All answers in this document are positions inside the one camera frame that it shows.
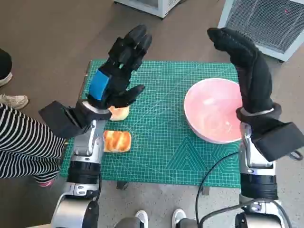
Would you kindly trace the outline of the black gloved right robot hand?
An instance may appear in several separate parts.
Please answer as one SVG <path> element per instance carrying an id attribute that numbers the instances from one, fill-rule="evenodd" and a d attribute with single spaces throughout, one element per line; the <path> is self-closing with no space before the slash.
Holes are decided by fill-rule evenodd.
<path id="1" fill-rule="evenodd" d="M 251 114 L 271 110 L 271 73 L 254 42 L 239 31 L 228 28 L 209 28 L 207 34 L 216 50 L 230 56 L 230 62 L 237 71 L 242 107 Z"/>

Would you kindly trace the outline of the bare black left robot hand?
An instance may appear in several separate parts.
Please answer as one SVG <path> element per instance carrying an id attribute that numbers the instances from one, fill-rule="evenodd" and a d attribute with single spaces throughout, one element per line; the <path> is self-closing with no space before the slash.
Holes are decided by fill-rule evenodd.
<path id="1" fill-rule="evenodd" d="M 118 37 L 108 52 L 107 61 L 92 77 L 87 100 L 98 109 L 127 107 L 145 89 L 139 84 L 127 89 L 132 72 L 142 64 L 152 42 L 147 27 L 140 24 L 129 31 L 124 38 Z"/>

